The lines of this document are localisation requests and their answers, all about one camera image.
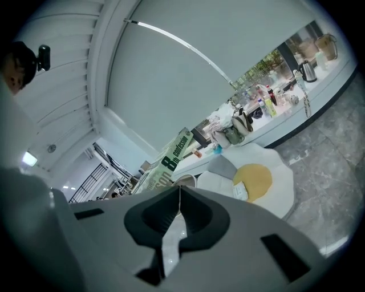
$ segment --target ceiling light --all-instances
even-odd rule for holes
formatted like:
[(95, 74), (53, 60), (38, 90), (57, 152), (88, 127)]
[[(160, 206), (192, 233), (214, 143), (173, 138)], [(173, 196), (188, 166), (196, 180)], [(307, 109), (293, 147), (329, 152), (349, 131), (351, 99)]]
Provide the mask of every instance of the ceiling light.
[(25, 152), (23, 156), (23, 162), (28, 164), (30, 167), (33, 167), (37, 163), (38, 159), (35, 158), (32, 154), (29, 152)]

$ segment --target red bottle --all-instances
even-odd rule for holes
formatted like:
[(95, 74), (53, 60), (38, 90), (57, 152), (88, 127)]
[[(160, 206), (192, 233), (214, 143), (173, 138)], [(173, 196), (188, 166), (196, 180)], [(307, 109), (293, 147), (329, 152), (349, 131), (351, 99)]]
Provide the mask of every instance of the red bottle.
[(266, 85), (266, 88), (267, 88), (267, 93), (270, 95), (271, 101), (273, 102), (273, 104), (275, 104), (277, 106), (276, 97), (274, 95), (274, 91), (268, 85)]

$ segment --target window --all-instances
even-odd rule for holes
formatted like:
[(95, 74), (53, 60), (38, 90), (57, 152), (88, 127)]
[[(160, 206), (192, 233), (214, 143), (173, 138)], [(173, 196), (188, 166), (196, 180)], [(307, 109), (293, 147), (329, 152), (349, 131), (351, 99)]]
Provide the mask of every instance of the window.
[(305, 60), (308, 62), (315, 60), (315, 53), (319, 51), (315, 41), (321, 35), (318, 25), (313, 21), (285, 42), (298, 64)]
[(183, 158), (186, 158), (188, 157), (189, 155), (193, 154), (192, 153), (192, 150), (193, 149), (201, 149), (202, 146), (193, 138), (190, 143), (189, 143), (189, 146), (187, 147), (187, 149), (185, 150), (184, 154), (182, 155)]
[(259, 98), (267, 94), (266, 85), (272, 89), (283, 87), (293, 78), (291, 69), (279, 50), (275, 49), (233, 83), (237, 93), (231, 100), (248, 111), (257, 104)]
[(205, 138), (210, 139), (210, 136), (208, 134), (208, 127), (209, 127), (209, 120), (205, 119), (202, 121), (198, 126), (195, 127), (195, 129)]

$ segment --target yellow round pad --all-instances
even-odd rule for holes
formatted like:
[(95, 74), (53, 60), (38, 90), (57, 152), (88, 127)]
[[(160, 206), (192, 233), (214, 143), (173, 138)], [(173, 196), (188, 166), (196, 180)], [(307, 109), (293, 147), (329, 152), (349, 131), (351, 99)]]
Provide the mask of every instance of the yellow round pad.
[(273, 183), (273, 178), (267, 167), (261, 164), (246, 164), (237, 170), (233, 185), (237, 185), (240, 181), (245, 184), (249, 194), (246, 202), (253, 202), (266, 194)]

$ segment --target black camera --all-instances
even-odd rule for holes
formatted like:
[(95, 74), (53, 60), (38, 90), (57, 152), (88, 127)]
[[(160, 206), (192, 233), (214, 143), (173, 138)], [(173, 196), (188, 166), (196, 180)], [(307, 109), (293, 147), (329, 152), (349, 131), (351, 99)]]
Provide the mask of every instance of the black camera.
[(51, 48), (45, 44), (39, 47), (39, 54), (37, 57), (38, 71), (48, 71), (51, 68)]

